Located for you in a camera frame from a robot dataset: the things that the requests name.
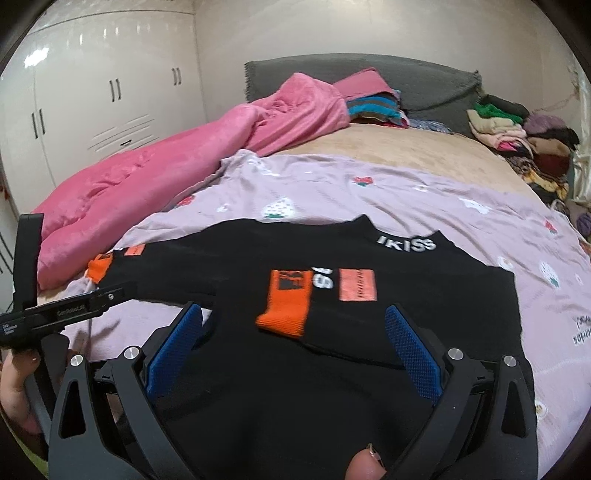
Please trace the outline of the right hand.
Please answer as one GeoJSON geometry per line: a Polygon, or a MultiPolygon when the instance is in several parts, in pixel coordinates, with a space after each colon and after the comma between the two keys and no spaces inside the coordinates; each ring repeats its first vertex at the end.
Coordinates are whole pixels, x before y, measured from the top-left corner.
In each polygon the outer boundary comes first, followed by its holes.
{"type": "Polygon", "coordinates": [[[387,471],[380,454],[372,443],[353,456],[348,469],[346,469],[346,480],[381,480],[387,471]]]}

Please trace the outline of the left hand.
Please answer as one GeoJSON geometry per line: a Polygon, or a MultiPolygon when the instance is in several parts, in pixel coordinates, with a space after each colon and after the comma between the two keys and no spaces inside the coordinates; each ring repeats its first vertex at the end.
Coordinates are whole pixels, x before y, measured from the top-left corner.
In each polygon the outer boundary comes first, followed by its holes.
{"type": "Polygon", "coordinates": [[[35,439],[41,435],[38,421],[32,413],[25,391],[25,382],[41,364],[41,355],[35,350],[14,353],[4,351],[1,362],[1,408],[10,427],[22,439],[35,439]]]}

